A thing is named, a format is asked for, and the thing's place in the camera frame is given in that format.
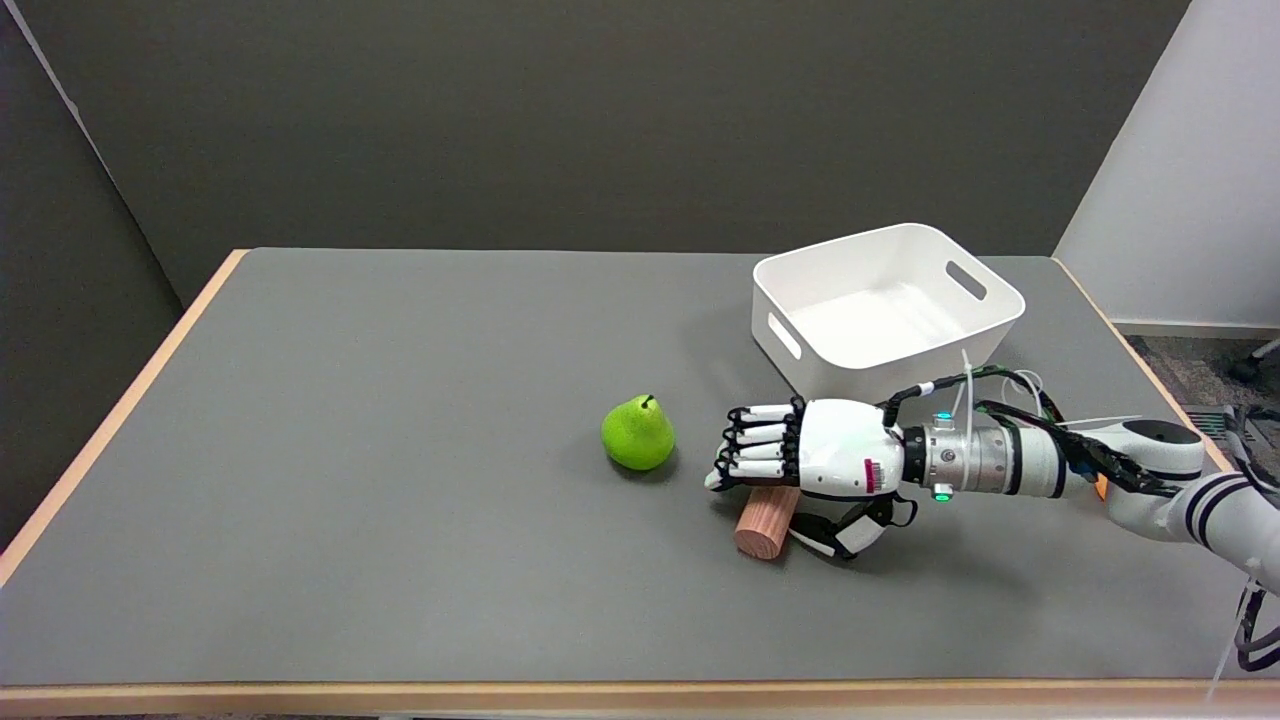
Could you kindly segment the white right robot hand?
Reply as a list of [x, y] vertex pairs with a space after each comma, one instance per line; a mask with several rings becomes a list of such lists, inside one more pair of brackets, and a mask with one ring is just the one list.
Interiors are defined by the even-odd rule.
[[792, 538], [831, 559], [854, 560], [888, 527], [909, 527], [919, 505], [900, 493], [905, 445], [879, 407], [846, 398], [753, 405], [728, 411], [712, 470], [712, 492], [792, 487], [810, 498], [849, 503], [837, 521], [800, 512]]

